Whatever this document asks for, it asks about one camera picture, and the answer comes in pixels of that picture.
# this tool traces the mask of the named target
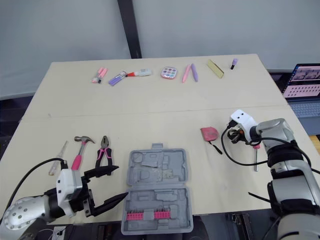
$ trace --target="black pole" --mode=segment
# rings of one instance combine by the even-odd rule
[[[126,41],[130,50],[132,59],[141,59],[141,49],[139,43],[138,29],[135,18],[134,5],[132,0],[117,0],[122,24],[126,36]]]

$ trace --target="purple marker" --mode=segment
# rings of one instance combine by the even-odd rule
[[[238,58],[234,58],[233,61],[232,61],[231,68],[230,68],[231,70],[234,69],[234,67],[237,64],[237,62],[238,62]]]
[[[111,86],[116,85],[118,82],[120,82],[123,78],[125,78],[125,76],[127,75],[127,73],[125,71],[120,72],[117,76],[115,76],[114,78],[112,78],[108,83]]]
[[[194,80],[196,82],[198,82],[198,73],[196,70],[196,66],[193,63],[191,64],[191,70],[192,70],[192,75],[193,75]]]

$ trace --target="hammer head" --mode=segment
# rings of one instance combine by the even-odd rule
[[[95,141],[93,141],[90,137],[88,136],[75,136],[74,140],[76,142],[83,142],[83,143],[87,143],[87,142],[93,142],[95,143]]]

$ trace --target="clear screwdriver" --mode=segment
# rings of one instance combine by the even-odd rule
[[[64,155],[64,152],[66,150],[66,147],[68,145],[68,141],[65,141],[63,147],[61,148],[60,152],[58,153],[58,155],[56,156],[56,158],[60,158],[62,159],[63,155]],[[57,171],[57,168],[58,168],[58,165],[59,165],[60,161],[54,161],[50,170],[49,170],[49,175],[50,176],[53,176],[55,175],[56,171]]]
[[[254,148],[254,163],[258,162],[258,149],[260,148],[260,144],[257,146],[253,146]],[[254,171],[258,172],[258,165],[254,165]]]

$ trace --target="gray wall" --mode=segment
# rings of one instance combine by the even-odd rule
[[[320,62],[319,0],[134,0],[144,58],[257,53],[268,69]]]
[[[0,99],[34,93],[51,62],[128,58],[116,0],[0,1]]]

